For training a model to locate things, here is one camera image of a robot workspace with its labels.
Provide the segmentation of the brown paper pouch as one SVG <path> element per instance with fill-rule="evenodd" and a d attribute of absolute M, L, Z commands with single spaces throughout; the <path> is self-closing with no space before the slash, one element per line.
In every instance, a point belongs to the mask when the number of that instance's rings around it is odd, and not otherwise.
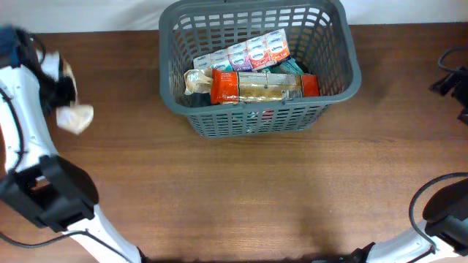
<path fill-rule="evenodd" d="M 56 110 L 56 123 L 60 129 L 79 135 L 87 129 L 93 121 L 94 108 L 89 104 L 80 104 L 76 79 L 72 67 L 63 58 L 61 62 L 63 63 L 63 76 L 69 77 L 72 81 L 75 100 L 72 101 L 69 106 L 59 107 Z"/>
<path fill-rule="evenodd" d="M 190 69 L 184 74 L 185 95 L 209 94 L 213 85 L 211 69 Z"/>

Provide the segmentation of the light teal tissue pack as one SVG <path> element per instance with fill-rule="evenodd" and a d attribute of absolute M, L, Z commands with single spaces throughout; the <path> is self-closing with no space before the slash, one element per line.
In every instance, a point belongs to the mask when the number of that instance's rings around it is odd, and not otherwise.
<path fill-rule="evenodd" d="M 297 65 L 294 58 L 290 58 L 270 69 L 274 74 L 304 75 L 305 72 Z"/>

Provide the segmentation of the orange spaghetti pasta packet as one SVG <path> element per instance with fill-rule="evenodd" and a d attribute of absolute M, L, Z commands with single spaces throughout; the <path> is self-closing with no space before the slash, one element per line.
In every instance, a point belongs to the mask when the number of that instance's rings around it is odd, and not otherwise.
<path fill-rule="evenodd" d="M 320 95 L 314 75 L 258 72 L 212 72 L 212 104 L 287 101 Z"/>

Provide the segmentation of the Kleenex tissue multipack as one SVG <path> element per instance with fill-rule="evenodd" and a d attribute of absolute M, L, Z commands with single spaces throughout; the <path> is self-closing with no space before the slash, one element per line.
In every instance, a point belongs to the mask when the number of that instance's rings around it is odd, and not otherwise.
<path fill-rule="evenodd" d="M 275 66 L 288 59 L 290 59 L 290 49 L 287 35 L 281 28 L 199 56 L 193 60 L 193 66 L 194 69 L 253 72 Z"/>

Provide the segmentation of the green Nescafe coffee bag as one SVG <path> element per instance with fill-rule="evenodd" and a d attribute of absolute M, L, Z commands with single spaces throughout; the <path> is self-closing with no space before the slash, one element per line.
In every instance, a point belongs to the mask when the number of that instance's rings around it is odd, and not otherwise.
<path fill-rule="evenodd" d="M 211 106 L 210 94 L 199 94 L 193 93 L 186 95 L 188 99 L 191 99 L 190 107 L 208 107 Z M 267 110 L 263 112 L 262 121 L 271 121 L 273 118 L 273 110 Z"/>

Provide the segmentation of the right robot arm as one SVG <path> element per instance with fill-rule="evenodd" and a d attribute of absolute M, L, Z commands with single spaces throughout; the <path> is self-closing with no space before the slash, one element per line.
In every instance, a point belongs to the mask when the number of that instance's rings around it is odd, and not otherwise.
<path fill-rule="evenodd" d="M 415 204 L 422 193 L 444 180 L 459 181 L 441 188 L 428 201 L 423 220 L 415 221 Z M 467 173 L 453 172 L 430 180 L 409 204 L 412 228 L 383 243 L 358 248 L 339 262 L 435 262 L 467 255 Z"/>

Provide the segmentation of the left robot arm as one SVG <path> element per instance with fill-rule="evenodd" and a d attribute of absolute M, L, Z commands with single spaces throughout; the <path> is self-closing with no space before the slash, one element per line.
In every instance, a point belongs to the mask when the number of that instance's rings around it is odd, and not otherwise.
<path fill-rule="evenodd" d="M 72 238 L 98 262 L 149 262 L 105 217 L 90 175 L 59 155 L 45 120 L 59 112 L 79 121 L 75 133 L 92 120 L 92 107 L 78 102 L 71 66 L 33 33 L 1 26 L 2 202 L 57 233 L 35 248 Z"/>

